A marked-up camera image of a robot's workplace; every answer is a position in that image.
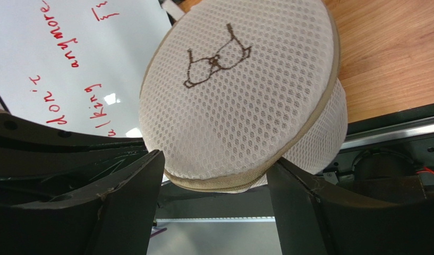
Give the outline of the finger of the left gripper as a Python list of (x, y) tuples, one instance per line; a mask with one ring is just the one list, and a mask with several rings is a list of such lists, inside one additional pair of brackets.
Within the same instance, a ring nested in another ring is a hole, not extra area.
[(147, 154), (141, 138), (75, 133), (0, 110), (0, 203), (48, 201)]

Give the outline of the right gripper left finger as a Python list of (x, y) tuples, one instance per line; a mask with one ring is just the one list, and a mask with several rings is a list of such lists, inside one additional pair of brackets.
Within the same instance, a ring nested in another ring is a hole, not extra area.
[(48, 201), (0, 204), (0, 254), (146, 254), (164, 164), (154, 150)]

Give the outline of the aluminium frame rail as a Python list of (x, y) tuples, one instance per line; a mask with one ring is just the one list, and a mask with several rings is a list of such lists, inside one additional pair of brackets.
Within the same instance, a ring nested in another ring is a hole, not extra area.
[(275, 216), (160, 219), (149, 254), (282, 254)]

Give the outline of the white mesh laundry bag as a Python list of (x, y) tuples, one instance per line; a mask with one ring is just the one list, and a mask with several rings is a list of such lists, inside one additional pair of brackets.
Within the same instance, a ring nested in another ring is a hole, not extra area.
[(267, 184), (285, 158), (317, 174), (345, 140), (340, 43), (323, 1), (201, 1), (167, 33), (140, 91), (165, 176), (198, 192)]

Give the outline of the whiteboard with red writing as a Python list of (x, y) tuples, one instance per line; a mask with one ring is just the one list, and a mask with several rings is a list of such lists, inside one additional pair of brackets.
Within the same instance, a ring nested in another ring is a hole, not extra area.
[(158, 1), (0, 1), (0, 101), (53, 128), (140, 137), (141, 83), (170, 28)]

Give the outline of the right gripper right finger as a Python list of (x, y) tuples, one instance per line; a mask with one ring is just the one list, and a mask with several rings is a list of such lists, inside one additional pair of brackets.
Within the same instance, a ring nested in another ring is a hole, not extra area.
[(434, 188), (418, 176), (342, 186), (282, 158), (267, 179), (282, 254), (434, 254)]

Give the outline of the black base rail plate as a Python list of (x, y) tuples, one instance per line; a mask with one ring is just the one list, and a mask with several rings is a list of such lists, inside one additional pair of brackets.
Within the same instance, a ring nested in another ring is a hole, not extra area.
[[(434, 195), (434, 104), (349, 124), (335, 159), (317, 176), (391, 202)], [(261, 218), (274, 211), (266, 186), (239, 194), (201, 193), (166, 184), (157, 217)]]

